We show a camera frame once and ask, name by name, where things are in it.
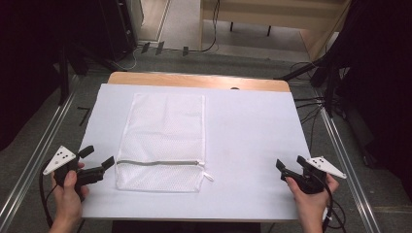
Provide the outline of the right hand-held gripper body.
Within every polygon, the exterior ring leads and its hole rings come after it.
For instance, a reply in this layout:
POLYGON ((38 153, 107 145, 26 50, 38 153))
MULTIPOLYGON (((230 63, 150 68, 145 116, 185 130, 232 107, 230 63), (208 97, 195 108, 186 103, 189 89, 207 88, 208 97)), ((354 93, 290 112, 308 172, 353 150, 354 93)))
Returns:
POLYGON ((281 180, 284 181, 286 177, 293 178, 304 193, 317 194, 324 190, 327 174, 341 179, 347 178, 345 173, 337 169, 322 156, 305 159, 307 162, 306 166, 299 164, 302 167, 302 174, 297 174, 286 167, 285 173, 281 173, 281 180))

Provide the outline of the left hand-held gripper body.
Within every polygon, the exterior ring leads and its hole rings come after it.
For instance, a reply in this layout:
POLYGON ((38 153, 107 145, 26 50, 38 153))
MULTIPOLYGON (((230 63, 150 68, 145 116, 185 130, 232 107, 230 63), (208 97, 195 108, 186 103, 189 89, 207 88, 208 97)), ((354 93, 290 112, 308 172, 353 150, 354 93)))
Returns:
POLYGON ((54 173, 54 180, 56 183, 63 187, 65 177, 70 170, 77 173, 77 182, 75 184, 75 190, 78 194, 81 194, 81 187, 91 183, 97 183, 103 180, 105 171, 100 165, 95 168, 80 169, 79 160, 81 158, 78 153, 73 153, 67 148, 60 146, 53 158, 43 171, 44 175, 54 173))

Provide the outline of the person's right hand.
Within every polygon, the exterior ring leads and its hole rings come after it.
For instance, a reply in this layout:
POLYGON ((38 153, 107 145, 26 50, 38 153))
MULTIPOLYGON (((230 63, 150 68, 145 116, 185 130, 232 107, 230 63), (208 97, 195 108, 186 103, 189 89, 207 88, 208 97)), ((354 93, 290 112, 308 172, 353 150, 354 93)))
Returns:
POLYGON ((293 178, 286 177, 286 182, 297 206, 300 223, 304 221, 323 222, 323 213, 329 200, 327 189, 324 188, 317 194, 306 194, 293 178))

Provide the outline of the person's left hand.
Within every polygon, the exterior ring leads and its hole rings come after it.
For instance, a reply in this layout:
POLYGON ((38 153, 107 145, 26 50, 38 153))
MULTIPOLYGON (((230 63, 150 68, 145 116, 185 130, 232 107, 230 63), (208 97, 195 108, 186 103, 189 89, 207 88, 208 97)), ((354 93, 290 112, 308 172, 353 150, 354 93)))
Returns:
POLYGON ((53 192, 56 202, 56 215, 53 224, 60 228, 71 228, 82 217, 83 207, 75 190, 76 182, 77 173, 70 170, 65 177, 63 187, 56 188, 53 192))

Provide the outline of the white table cover sheet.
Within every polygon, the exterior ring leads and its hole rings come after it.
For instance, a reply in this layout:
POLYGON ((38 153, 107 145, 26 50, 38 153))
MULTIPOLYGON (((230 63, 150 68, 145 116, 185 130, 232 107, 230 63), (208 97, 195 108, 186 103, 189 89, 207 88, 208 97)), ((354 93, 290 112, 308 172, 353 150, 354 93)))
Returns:
POLYGON ((186 87, 205 98, 207 179, 194 193, 123 191, 116 172, 90 186, 86 218, 254 221, 295 220, 292 194, 276 167, 299 171, 309 150, 288 91, 186 87))

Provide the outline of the white mesh laundry bag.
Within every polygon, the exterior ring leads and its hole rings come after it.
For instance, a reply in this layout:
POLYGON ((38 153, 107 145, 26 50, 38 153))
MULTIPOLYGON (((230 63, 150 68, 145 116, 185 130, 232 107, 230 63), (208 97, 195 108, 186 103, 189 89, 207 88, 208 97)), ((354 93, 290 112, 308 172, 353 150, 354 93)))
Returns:
POLYGON ((203 95, 136 93, 116 158, 121 190, 197 192, 206 173, 203 95))

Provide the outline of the black metal stand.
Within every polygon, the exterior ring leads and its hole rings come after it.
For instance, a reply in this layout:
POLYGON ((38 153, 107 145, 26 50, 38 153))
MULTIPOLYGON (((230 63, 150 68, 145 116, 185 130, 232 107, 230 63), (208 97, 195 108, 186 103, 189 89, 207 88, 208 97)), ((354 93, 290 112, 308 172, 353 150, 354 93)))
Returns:
POLYGON ((313 87, 321 87, 324 83, 326 84, 324 93, 325 110, 328 116, 332 117, 332 102, 334 89, 336 88, 339 80, 339 67, 330 55, 326 54, 313 62, 309 62, 305 66, 279 78, 279 81, 288 82, 313 69, 315 69, 315 73, 310 79, 310 84, 313 87))
POLYGON ((60 81, 60 100, 59 104, 62 105, 69 96, 69 67, 75 71, 78 75, 86 75, 88 66, 85 58, 88 57, 94 62, 100 64, 111 72, 119 70, 114 63, 99 57, 91 50, 86 49, 83 46, 75 43, 65 43, 58 51, 58 67, 59 67, 59 81, 60 81))

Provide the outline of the dark curtain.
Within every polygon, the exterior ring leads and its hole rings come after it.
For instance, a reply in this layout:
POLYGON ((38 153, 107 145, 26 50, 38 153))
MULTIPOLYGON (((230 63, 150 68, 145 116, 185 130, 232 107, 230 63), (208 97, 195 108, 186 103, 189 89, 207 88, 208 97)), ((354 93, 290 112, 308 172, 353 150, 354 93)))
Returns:
POLYGON ((0 151, 60 89, 58 51, 90 1, 0 0, 0 151))
POLYGON ((366 163, 412 200, 412 0, 352 0, 335 43, 349 68, 337 94, 366 163))

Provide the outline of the black cabinet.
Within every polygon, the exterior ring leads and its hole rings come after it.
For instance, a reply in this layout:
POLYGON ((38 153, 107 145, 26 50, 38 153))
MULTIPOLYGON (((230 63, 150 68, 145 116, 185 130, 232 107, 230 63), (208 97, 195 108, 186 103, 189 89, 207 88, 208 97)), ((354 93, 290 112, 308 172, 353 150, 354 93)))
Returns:
POLYGON ((99 0, 99 3, 108 35, 110 58, 119 61, 136 47, 126 0, 99 0))

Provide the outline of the beige wooden bench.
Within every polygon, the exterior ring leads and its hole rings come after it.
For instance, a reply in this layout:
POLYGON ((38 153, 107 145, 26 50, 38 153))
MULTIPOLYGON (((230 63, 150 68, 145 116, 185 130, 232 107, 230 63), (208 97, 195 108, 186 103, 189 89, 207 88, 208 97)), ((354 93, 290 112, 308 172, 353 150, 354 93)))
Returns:
POLYGON ((352 0, 200 0, 200 34, 217 3, 222 21, 299 29, 309 59, 315 61, 342 29, 352 0))

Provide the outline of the aluminium floor rail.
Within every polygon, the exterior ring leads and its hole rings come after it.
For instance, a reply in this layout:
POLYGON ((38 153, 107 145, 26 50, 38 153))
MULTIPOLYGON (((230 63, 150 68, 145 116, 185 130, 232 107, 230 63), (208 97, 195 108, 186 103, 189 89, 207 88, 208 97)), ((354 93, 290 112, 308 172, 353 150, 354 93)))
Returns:
POLYGON ((377 222, 377 218, 361 186, 359 177, 350 160, 349 154, 342 142, 338 129, 333 121, 332 112, 329 104, 323 104, 322 108, 323 121, 326 126, 329 138, 333 144, 337 158, 343 172, 347 175, 347 184, 351 191, 354 203, 360 214, 366 233, 382 233, 377 222))
POLYGON ((84 76, 73 75, 69 79, 66 100, 59 105, 60 92, 57 90, 53 93, 27 121, 12 143, 0 151, 0 233, 9 231, 26 195, 29 195, 26 201, 28 211, 23 221, 28 222, 32 216, 40 216, 40 225, 47 225, 37 190, 39 171, 56 149, 52 142, 83 79, 84 76))

